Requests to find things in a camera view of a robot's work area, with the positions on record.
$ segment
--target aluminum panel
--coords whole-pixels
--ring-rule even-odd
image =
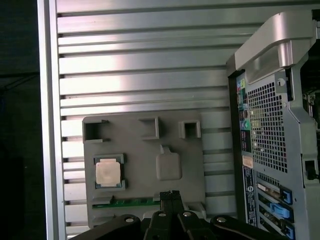
[[[85,171],[65,171],[63,173],[64,180],[85,179]]]
[[[231,132],[217,132],[202,135],[203,150],[224,150],[232,148]]]
[[[207,193],[233,192],[235,176],[233,174],[206,176],[205,190]]]
[[[58,44],[60,47],[80,46],[80,45],[97,45],[110,43],[136,43],[159,40],[184,40],[184,39],[208,39],[212,41],[220,38],[243,38],[250,37],[257,27],[241,26],[230,28],[211,28],[211,29],[184,29],[184,30],[159,30],[152,32],[129,32],[115,34],[92,34],[81,36],[63,36],[59,37]]]
[[[189,10],[139,12],[105,15],[59,17],[58,33],[81,33],[93,31],[134,31],[141,29],[217,27],[225,25],[262,24],[270,16],[288,10],[319,8],[318,5],[263,6],[255,8],[218,8]]]
[[[67,226],[66,227],[66,234],[67,235],[77,235],[80,233],[83,233],[85,231],[88,231],[89,227],[87,225],[83,226]]]
[[[144,111],[161,111],[161,110],[178,110],[178,109],[204,109],[204,108],[223,108],[227,107],[229,99],[215,100],[193,100],[193,101],[173,101],[173,102],[154,102],[154,103],[137,103],[127,105],[112,106],[90,106],[90,107],[73,107],[62,108],[62,116],[78,115],[97,115],[110,113],[129,113]]]
[[[61,121],[62,137],[82,136],[82,134],[82,119]]]
[[[63,141],[62,142],[62,157],[80,158],[84,156],[84,144],[82,141]]]
[[[236,51],[207,49],[75,56],[59,59],[60,74],[223,66]]]
[[[231,127],[229,109],[201,113],[201,127],[203,129],[222,129]]]
[[[219,7],[221,5],[239,5],[239,4],[272,4],[279,0],[130,0],[130,1],[105,1],[105,0],[57,0],[58,13],[88,12],[88,11],[123,11],[150,9],[155,11],[162,8],[190,8],[190,7]],[[301,0],[282,0],[281,2],[301,2]]]
[[[65,201],[77,201],[86,199],[87,197],[85,183],[69,183],[64,185]]]
[[[71,171],[71,170],[84,170],[85,162],[84,161],[76,161],[76,162],[64,162],[63,170]]]
[[[87,222],[88,221],[87,205],[86,204],[66,205],[65,221],[67,223]]]
[[[204,174],[215,174],[223,171],[233,171],[234,162],[233,161],[210,162],[210,163],[205,163],[203,167],[204,167]]]
[[[190,91],[169,91],[154,93],[130,93],[122,95],[110,96],[84,96],[72,97],[60,100],[60,106],[66,107],[82,107],[82,106],[101,106],[112,104],[135,104],[135,103],[154,103],[183,101],[189,99],[224,99],[228,95],[228,89],[195,89]]]
[[[228,153],[217,153],[217,154],[205,154],[203,155],[203,161],[205,163],[219,163],[233,161],[234,155],[231,152]]]
[[[234,195],[207,197],[205,199],[206,214],[220,215],[237,212]]]
[[[227,86],[224,69],[62,78],[60,94],[79,95],[220,86]]]
[[[190,39],[177,39],[175,41],[151,40],[140,42],[126,42],[126,43],[105,43],[105,44],[91,44],[91,45],[72,45],[60,46],[60,54],[80,54],[80,53],[96,53],[96,52],[114,52],[114,51],[136,51],[136,50],[156,50],[168,48],[191,48],[191,47],[218,47],[218,46],[241,46],[248,36],[239,37],[207,37],[207,38],[190,38]]]
[[[56,132],[45,141],[51,155],[47,154],[44,161],[46,166],[56,164],[52,152],[59,156],[60,146],[62,157],[67,161],[62,164],[62,158],[57,159],[68,179],[67,184],[56,181],[60,206],[65,201],[74,204],[86,198],[85,185],[77,180],[83,171],[81,136],[85,116],[201,109],[206,187],[210,196],[206,208],[210,215],[215,214],[217,206],[221,206],[223,212],[235,212],[232,201],[220,198],[234,191],[233,175],[222,174],[232,171],[230,161],[233,159],[231,134],[227,132],[229,101],[227,95],[223,97],[227,78],[222,66],[237,45],[273,14],[318,5],[302,0],[57,0],[58,12],[62,13],[57,20],[56,1],[50,1],[50,6],[43,5],[43,0],[38,2],[39,9],[43,10],[39,14],[40,35],[52,37],[52,41],[41,41],[42,59],[46,54],[45,59],[54,61],[53,66],[41,61],[41,79],[45,80],[41,87],[44,89],[42,104],[49,105],[54,100],[54,129],[61,129],[61,134]],[[50,24],[43,25],[42,19],[49,12]],[[56,35],[56,27],[62,34]],[[54,89],[52,97],[51,86],[56,87],[58,83],[59,89]],[[53,135],[53,120],[46,118],[47,112],[42,111],[42,125],[48,124],[50,128],[45,133]],[[52,178],[47,179],[55,181],[55,176],[63,172],[60,169],[57,175],[51,174]],[[224,202],[230,203],[229,208],[227,204],[220,205]],[[62,211],[59,208],[58,217],[53,212],[57,209],[52,206],[48,209],[52,214],[47,216],[53,216],[59,224],[60,237],[54,239],[63,239],[65,230],[69,238],[87,229],[86,205],[68,205]],[[71,223],[67,228],[64,209],[65,219]]]

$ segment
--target metal frame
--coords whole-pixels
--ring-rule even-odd
[[[238,80],[245,78],[246,93],[273,83],[276,96],[282,96],[281,111],[288,159],[287,171],[280,171],[272,164],[271,166],[263,165],[256,162],[256,159],[253,159],[252,167],[253,170],[275,178],[281,185],[292,190],[296,237],[310,240],[317,239],[320,234],[317,227],[320,184],[318,179],[309,180],[305,169],[305,162],[317,161],[318,153],[316,127],[303,108],[300,71],[308,60],[308,51],[319,37],[318,25],[312,15],[311,10],[302,10],[282,12],[271,17],[227,62],[229,84],[234,84],[230,86],[231,89],[236,88],[235,78]],[[288,81],[284,81],[284,85],[277,84],[278,81],[285,79]],[[292,100],[288,99],[287,94],[289,84],[293,94]],[[239,124],[239,117],[233,116],[232,123],[232,126]],[[239,129],[235,129],[235,134],[239,137]],[[242,154],[252,157],[249,152],[243,151]],[[234,155],[235,158],[241,158],[239,152]],[[235,163],[237,162],[241,162],[241,159],[235,159]],[[257,181],[267,183],[259,178],[255,180]],[[262,191],[256,187],[257,192],[262,194]],[[243,202],[241,199],[237,202],[240,208]],[[258,207],[261,203],[258,200],[255,202],[257,203],[256,212],[260,217]],[[265,217],[262,216],[262,218],[272,225]]]
[[[210,215],[234,215],[232,140],[223,65],[272,14],[316,6],[286,2],[292,1],[279,0],[275,5],[275,0],[251,1],[259,5],[257,11],[248,0],[132,0],[107,5],[103,0],[38,0],[48,239],[65,239],[88,229],[81,125],[89,115],[201,110],[206,210]],[[102,25],[94,21],[97,25],[92,26],[88,19],[107,21]],[[76,27],[86,31],[74,33],[74,20],[79,23]],[[103,33],[96,34],[92,27]],[[72,33],[64,34],[69,28]],[[93,52],[86,51],[88,46]],[[82,66],[74,64],[83,57],[123,60],[127,64],[118,68],[85,66],[91,73],[82,74]],[[128,59],[144,60],[146,65]],[[59,69],[59,63],[69,64],[74,71],[66,66]],[[106,73],[116,70],[120,71],[115,75]],[[104,78],[113,84],[107,84]],[[76,222],[77,226],[66,227],[66,222]]]
[[[62,143],[55,0],[38,0],[46,236],[65,239]]]

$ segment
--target sticker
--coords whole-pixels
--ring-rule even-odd
[[[258,183],[258,188],[261,189],[264,192],[267,191],[267,188],[265,186],[261,185],[260,183]]]
[[[241,87],[241,89],[244,89],[246,87],[246,80],[244,78],[241,79],[241,81],[240,81],[240,87]]]
[[[257,226],[256,199],[253,169],[242,166],[243,190],[245,200],[245,220],[247,224]]]
[[[254,160],[250,156],[242,156],[242,165],[248,168],[254,168]]]

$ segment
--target ventilation grille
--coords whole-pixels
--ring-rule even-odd
[[[265,175],[265,174],[263,174],[263,173],[261,173],[261,172],[258,172],[258,171],[257,171],[257,172],[256,172],[256,176],[257,176],[258,178],[260,178],[260,179],[262,179],[262,180],[264,180],[264,181],[272,184],[272,185],[280,186],[280,182],[279,182],[278,180],[276,180],[276,179],[274,179],[274,178],[272,178],[272,177],[270,177],[270,176],[267,176],[267,175]]]
[[[248,93],[253,160],[287,173],[282,98],[275,83]]]

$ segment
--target metal screw head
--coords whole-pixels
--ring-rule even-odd
[[[183,213],[183,216],[184,217],[190,217],[191,216],[191,212],[186,211],[186,212]]]
[[[224,217],[218,217],[216,219],[219,223],[225,223],[227,220]]]
[[[134,221],[134,219],[131,218],[131,217],[128,217],[128,218],[125,219],[125,221],[126,221],[127,223],[132,223],[132,222]]]

